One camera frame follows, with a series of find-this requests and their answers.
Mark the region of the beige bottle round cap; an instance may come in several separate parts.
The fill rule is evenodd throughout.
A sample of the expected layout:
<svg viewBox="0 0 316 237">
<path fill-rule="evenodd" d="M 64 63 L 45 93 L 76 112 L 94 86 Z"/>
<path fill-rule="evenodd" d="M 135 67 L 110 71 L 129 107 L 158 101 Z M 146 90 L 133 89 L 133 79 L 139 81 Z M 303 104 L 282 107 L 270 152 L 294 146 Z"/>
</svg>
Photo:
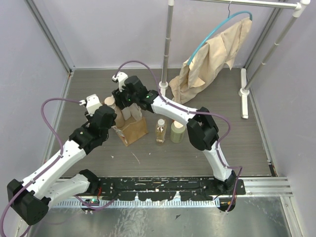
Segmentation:
<svg viewBox="0 0 316 237">
<path fill-rule="evenodd" d="M 123 127 L 125 120 L 123 118 L 123 115 L 122 115 L 120 108 L 116 105 L 116 101 L 115 101 L 114 97 L 110 96 L 110 97 L 105 98 L 104 104 L 106 104 L 107 106 L 114 109 L 114 111 L 117 115 L 117 117 L 115 119 L 116 127 Z"/>
</svg>

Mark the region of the white bottle dark cap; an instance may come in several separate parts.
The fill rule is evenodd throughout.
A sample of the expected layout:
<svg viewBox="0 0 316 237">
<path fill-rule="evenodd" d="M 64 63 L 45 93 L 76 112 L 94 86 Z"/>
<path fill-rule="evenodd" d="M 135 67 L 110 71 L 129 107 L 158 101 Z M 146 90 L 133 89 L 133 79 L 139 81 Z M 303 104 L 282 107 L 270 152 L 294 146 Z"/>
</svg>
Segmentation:
<svg viewBox="0 0 316 237">
<path fill-rule="evenodd" d="M 122 109 L 121 113 L 125 121 L 131 118 L 131 111 L 129 107 L 125 107 L 124 109 Z"/>
</svg>

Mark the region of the watermelon print canvas bag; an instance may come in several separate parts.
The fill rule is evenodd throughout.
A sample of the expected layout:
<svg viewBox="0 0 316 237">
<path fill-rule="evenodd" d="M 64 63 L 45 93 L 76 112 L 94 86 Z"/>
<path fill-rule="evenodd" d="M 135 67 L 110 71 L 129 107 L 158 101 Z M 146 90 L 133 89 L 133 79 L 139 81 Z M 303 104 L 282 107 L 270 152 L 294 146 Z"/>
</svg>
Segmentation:
<svg viewBox="0 0 316 237">
<path fill-rule="evenodd" d="M 146 119 L 141 108 L 134 103 L 128 109 L 131 117 L 125 121 L 124 126 L 113 126 L 114 131 L 126 147 L 148 134 Z"/>
</svg>

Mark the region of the clear bottle white cap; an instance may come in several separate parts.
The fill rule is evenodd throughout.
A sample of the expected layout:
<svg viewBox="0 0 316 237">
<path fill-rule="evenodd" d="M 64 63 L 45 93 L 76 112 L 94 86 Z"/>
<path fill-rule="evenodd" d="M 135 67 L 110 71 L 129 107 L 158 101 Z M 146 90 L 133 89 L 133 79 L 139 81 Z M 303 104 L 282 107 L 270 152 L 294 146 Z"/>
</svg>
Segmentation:
<svg viewBox="0 0 316 237">
<path fill-rule="evenodd" d="M 164 119 L 159 119 L 156 124 L 156 142 L 162 145 L 165 142 L 166 134 L 166 121 Z"/>
</svg>

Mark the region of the olive green lotion bottle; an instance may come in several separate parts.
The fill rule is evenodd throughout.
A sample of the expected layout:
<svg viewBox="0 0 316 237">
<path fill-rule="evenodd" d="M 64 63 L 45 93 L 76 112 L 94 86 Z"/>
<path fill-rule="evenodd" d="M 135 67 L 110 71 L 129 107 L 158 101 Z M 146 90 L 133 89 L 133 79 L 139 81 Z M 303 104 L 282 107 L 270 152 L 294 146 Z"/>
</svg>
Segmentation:
<svg viewBox="0 0 316 237">
<path fill-rule="evenodd" d="M 170 140 L 173 143 L 180 143 L 183 140 L 185 130 L 186 128 L 184 125 L 177 121 L 174 121 L 171 124 Z"/>
</svg>

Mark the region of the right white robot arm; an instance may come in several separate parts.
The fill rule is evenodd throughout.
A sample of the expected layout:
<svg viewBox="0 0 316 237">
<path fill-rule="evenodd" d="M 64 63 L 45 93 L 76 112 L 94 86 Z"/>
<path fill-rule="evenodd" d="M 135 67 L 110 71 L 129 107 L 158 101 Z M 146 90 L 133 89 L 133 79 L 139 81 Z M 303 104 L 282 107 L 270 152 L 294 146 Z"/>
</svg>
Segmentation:
<svg viewBox="0 0 316 237">
<path fill-rule="evenodd" d="M 185 126 L 191 145 L 207 158 L 217 190 L 226 195 L 234 189 L 237 175 L 225 159 L 219 144 L 219 128 L 207 108 L 189 108 L 161 96 L 156 90 L 147 90 L 137 76 L 129 77 L 119 72 L 112 81 L 118 84 L 112 95 L 120 109 L 136 104 L 144 111 L 168 117 Z"/>
</svg>

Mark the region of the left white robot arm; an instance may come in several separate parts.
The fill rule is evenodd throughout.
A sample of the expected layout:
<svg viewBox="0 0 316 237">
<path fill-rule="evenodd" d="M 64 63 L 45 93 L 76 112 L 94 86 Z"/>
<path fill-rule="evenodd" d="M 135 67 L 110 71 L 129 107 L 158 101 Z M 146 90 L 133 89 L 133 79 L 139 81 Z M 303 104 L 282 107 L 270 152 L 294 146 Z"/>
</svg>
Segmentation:
<svg viewBox="0 0 316 237">
<path fill-rule="evenodd" d="M 88 121 L 74 130 L 63 148 L 49 161 L 22 181 L 7 185 L 10 207 L 29 225 L 37 224 L 54 204 L 73 195 L 95 195 L 98 177 L 88 169 L 68 181 L 56 183 L 71 166 L 108 139 L 108 130 L 115 125 L 114 109 L 100 106 Z"/>
</svg>

